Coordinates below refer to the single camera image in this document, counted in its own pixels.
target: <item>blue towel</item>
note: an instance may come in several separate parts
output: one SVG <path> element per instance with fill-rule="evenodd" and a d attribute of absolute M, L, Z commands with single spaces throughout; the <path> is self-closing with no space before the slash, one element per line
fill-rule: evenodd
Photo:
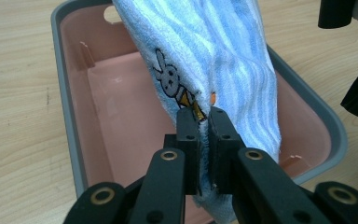
<path fill-rule="evenodd" d="M 208 178 L 206 119 L 214 104 L 227 111 L 247 147 L 277 161 L 277 81 L 255 0 L 113 0 L 146 61 L 158 97 L 176 121 L 192 106 L 203 143 L 202 196 L 195 202 L 217 223 L 235 219 L 231 196 Z"/>

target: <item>cartoon rabbit print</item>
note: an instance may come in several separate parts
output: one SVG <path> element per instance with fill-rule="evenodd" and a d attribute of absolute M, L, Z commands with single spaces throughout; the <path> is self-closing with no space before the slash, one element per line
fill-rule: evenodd
<path fill-rule="evenodd" d="M 156 49 L 156 56 L 158 68 L 153 67 L 153 69 L 156 71 L 156 79 L 160 82 L 164 93 L 168 97 L 174 98 L 179 107 L 192 105 L 199 120 L 204 121 L 206 119 L 205 114 L 200 110 L 194 95 L 181 84 L 176 67 L 165 62 L 165 56 L 161 49 Z"/>

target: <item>towel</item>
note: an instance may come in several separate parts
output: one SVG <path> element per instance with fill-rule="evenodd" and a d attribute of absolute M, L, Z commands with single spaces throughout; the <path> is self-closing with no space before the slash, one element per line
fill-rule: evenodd
<path fill-rule="evenodd" d="M 202 140 L 196 204 L 217 223 L 235 219 L 231 196 L 208 176 L 208 114 L 224 109 L 247 147 L 278 161 L 277 81 L 255 0 L 113 0 L 172 118 L 191 106 Z"/>

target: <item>wood grain surface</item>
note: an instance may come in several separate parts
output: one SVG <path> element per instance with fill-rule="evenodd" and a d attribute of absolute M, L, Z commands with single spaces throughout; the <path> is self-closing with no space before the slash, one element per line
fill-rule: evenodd
<path fill-rule="evenodd" d="M 0 223 L 62 223 L 76 200 L 50 15 L 62 0 L 0 0 Z M 261 0 L 268 43 L 336 111 L 345 159 L 305 183 L 358 189 L 358 118 L 340 105 L 358 76 L 358 22 L 317 27 L 319 1 Z"/>

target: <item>gray plastic tub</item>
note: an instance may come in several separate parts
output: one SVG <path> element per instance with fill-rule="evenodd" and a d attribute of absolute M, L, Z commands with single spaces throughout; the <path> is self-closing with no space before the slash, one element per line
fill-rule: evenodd
<path fill-rule="evenodd" d="M 145 174 L 164 134 L 175 132 L 125 27 L 104 19 L 110 6 L 107 0 L 68 1 L 51 17 L 77 196 L 102 181 L 129 185 Z M 342 160 L 347 137 L 331 108 L 268 51 L 279 85 L 280 166 L 301 184 Z M 187 202 L 186 223 L 211 221 Z"/>

